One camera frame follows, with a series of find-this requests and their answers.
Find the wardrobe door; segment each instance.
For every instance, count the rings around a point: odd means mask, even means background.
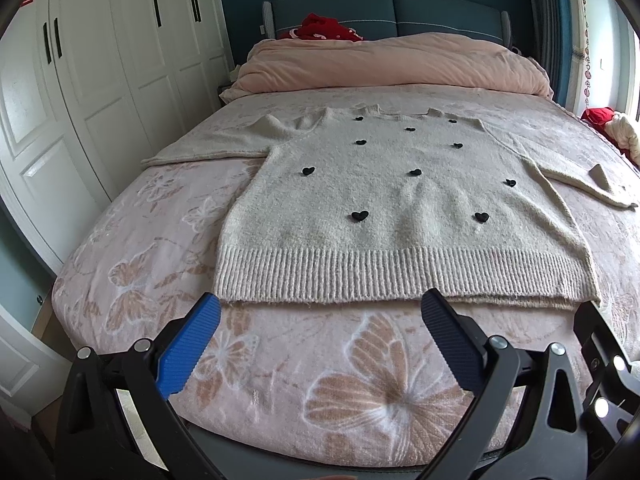
[[[109,199],[60,93],[49,0],[25,0],[0,40],[0,194],[57,272]]]
[[[186,133],[174,67],[159,36],[168,23],[162,22],[158,0],[110,1],[129,89],[147,137],[158,152]]]
[[[226,84],[229,69],[226,65],[222,41],[223,17],[219,16],[214,0],[194,0],[198,21],[195,25],[198,46],[203,57],[204,73],[213,97],[212,105],[217,110],[220,106],[218,86]]]
[[[158,12],[162,50],[170,53],[186,128],[191,130],[217,109],[216,89],[207,83],[206,56],[196,36],[197,13],[191,0],[158,0]]]
[[[71,120],[111,199],[155,150],[133,103],[118,52],[110,0],[50,0],[54,62]]]

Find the blue gripper pad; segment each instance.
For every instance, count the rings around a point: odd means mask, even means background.
[[[156,386],[162,398],[180,392],[187,383],[204,349],[220,324],[220,302],[213,294],[204,294],[188,319],[158,359]]]
[[[484,387],[486,351],[463,324],[465,317],[459,316],[435,288],[422,296],[420,311],[458,385],[477,397]]]

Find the black door handle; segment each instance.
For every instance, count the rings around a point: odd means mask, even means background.
[[[62,47],[60,46],[60,31],[58,30],[58,19],[53,20],[53,32],[56,35],[56,46],[58,48],[58,57],[62,57]]]
[[[42,26],[44,32],[44,50],[47,53],[47,64],[51,64],[51,50],[49,48],[49,35],[47,34],[47,24]]]
[[[191,9],[193,10],[193,21],[198,22],[198,13],[196,12],[196,0],[191,0]]]
[[[156,22],[158,22],[158,27],[162,27],[162,21],[160,21],[160,10],[158,9],[158,0],[154,0],[154,9],[156,10]]]

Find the bed headboard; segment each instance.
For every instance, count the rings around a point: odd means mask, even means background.
[[[273,0],[262,4],[267,38],[299,27],[310,12],[336,18],[365,40],[451,32],[511,48],[508,13],[466,0]]]

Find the door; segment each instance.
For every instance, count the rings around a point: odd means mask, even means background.
[[[0,194],[57,272],[109,199],[62,99],[48,9],[25,0],[0,40]]]
[[[71,120],[113,200],[155,154],[127,85],[110,0],[50,0],[54,58]]]
[[[158,152],[187,132],[170,52],[162,46],[159,36],[160,29],[168,23],[161,21],[158,0],[110,1],[133,101],[154,151]]]
[[[9,407],[7,413],[33,416],[56,400],[70,368],[0,305],[0,405]]]
[[[213,97],[211,105],[215,110],[220,106],[218,86],[228,82],[229,70],[225,62],[223,48],[222,11],[216,9],[214,0],[194,0],[198,21],[195,24],[198,46],[202,53],[205,78],[209,94]]]
[[[191,0],[158,0],[162,50],[174,67],[186,129],[191,130],[218,109],[216,89],[207,78],[206,53],[198,44],[197,13]]]

